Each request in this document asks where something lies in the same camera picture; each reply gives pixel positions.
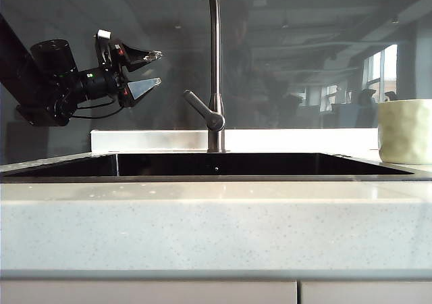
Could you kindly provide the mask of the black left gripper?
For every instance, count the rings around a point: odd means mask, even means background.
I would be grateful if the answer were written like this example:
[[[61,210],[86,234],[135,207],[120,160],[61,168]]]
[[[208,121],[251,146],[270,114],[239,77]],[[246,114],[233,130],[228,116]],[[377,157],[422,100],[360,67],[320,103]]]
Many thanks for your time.
[[[119,39],[96,39],[95,51],[98,67],[83,71],[84,101],[110,97],[121,107],[129,107],[130,93],[138,100],[161,84],[160,78],[128,83],[122,70],[123,66],[129,72],[138,70],[162,58],[161,51],[134,49]]]

